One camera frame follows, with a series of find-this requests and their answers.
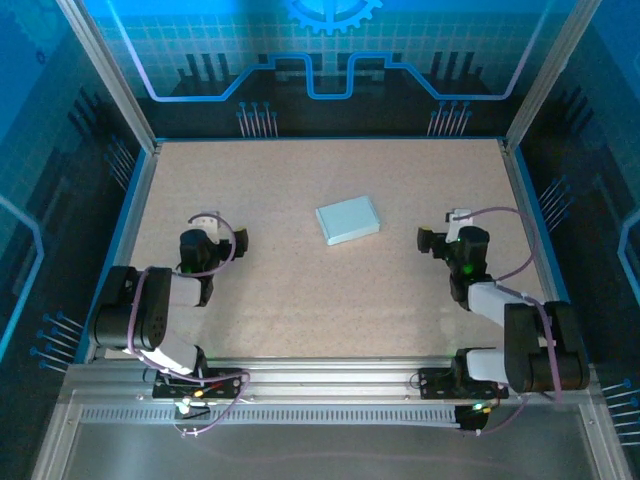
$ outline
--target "vertical metal post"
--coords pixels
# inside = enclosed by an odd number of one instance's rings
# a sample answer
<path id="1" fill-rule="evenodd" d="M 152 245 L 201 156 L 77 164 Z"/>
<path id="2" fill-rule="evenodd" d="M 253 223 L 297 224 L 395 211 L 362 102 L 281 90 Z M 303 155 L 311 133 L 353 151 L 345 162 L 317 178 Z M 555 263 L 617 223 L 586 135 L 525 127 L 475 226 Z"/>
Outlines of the vertical metal post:
<path id="1" fill-rule="evenodd" d="M 576 0 L 576 5 L 567 17 L 556 38 L 538 76 L 527 93 L 518 113 L 513 119 L 506 135 L 507 144 L 515 149 L 547 99 L 551 88 L 564 70 L 569 57 L 582 38 L 593 14 L 602 0 Z"/>
<path id="2" fill-rule="evenodd" d="M 118 109 L 142 148 L 149 154 L 156 149 L 156 138 L 140 105 L 129 88 L 97 25 L 81 0 L 56 0 L 78 41 L 98 71 Z"/>

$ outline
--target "light blue block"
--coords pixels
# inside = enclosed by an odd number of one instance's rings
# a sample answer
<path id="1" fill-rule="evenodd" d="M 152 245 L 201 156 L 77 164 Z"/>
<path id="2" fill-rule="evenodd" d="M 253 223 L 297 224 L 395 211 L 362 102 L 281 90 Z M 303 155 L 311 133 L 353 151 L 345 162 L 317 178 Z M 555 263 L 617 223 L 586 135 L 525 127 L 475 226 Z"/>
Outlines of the light blue block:
<path id="1" fill-rule="evenodd" d="M 316 209 L 327 245 L 380 231 L 380 219 L 369 197 L 358 197 Z"/>

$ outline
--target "glass panel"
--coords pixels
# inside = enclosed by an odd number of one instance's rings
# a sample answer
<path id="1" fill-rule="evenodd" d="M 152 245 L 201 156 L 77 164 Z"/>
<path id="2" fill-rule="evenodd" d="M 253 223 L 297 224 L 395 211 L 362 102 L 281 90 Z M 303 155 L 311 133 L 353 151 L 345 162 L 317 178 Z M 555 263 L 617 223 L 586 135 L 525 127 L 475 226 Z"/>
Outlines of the glass panel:
<path id="1" fill-rule="evenodd" d="M 607 392 L 623 394 L 609 402 L 624 443 L 640 431 L 638 18 L 635 2 L 602 2 L 522 144 L 591 360 L 605 387 L 632 381 Z M 629 445 L 636 472 L 638 452 Z"/>
<path id="2" fill-rule="evenodd" d="M 76 353 L 140 147 L 55 1 L 0 3 L 0 52 L 0 476 L 17 479 Z"/>
<path id="3" fill-rule="evenodd" d="M 87 0 L 159 137 L 503 135 L 574 0 Z"/>

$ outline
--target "beige table surface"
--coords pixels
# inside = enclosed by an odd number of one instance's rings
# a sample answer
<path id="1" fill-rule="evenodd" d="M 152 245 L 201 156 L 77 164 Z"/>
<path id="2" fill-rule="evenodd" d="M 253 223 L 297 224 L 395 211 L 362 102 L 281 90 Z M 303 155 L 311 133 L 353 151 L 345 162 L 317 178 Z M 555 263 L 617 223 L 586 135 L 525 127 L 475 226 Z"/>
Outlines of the beige table surface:
<path id="1" fill-rule="evenodd" d="M 328 247 L 315 208 L 369 195 L 381 231 Z M 502 329 L 449 294 L 443 261 L 416 248 L 445 212 L 515 206 L 495 140 L 291 140 L 168 143 L 132 265 L 175 267 L 187 219 L 218 210 L 246 226 L 249 253 L 214 280 L 207 307 L 172 308 L 171 326 L 209 357 L 414 356 L 497 346 Z M 489 272 L 529 253 L 520 219 L 476 220 Z M 535 267 L 508 286 L 542 298 Z"/>

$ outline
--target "enclosure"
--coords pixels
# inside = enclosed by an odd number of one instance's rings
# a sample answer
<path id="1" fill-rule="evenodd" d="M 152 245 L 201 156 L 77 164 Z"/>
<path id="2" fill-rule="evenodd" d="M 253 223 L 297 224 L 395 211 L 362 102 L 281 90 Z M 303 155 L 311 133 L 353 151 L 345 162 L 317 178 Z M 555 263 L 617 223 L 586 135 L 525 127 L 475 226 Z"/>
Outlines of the enclosure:
<path id="1" fill-rule="evenodd" d="M 185 465 L 220 478 L 637 477 L 637 5 L 1 11 L 6 478 L 175 478 Z M 327 246 L 316 208 L 361 195 L 380 231 Z M 591 384 L 466 438 L 452 415 L 475 402 L 425 401 L 414 374 L 501 347 L 504 332 L 452 300 L 416 232 L 493 206 L 534 225 L 474 218 L 488 272 L 533 249 L 505 285 L 571 303 Z M 177 268 L 180 234 L 207 211 L 246 227 L 250 247 L 205 307 L 170 307 L 171 328 L 251 382 L 220 427 L 182 439 L 149 369 L 96 348 L 87 325 L 112 266 Z M 489 425 L 519 404 L 512 394 Z"/>

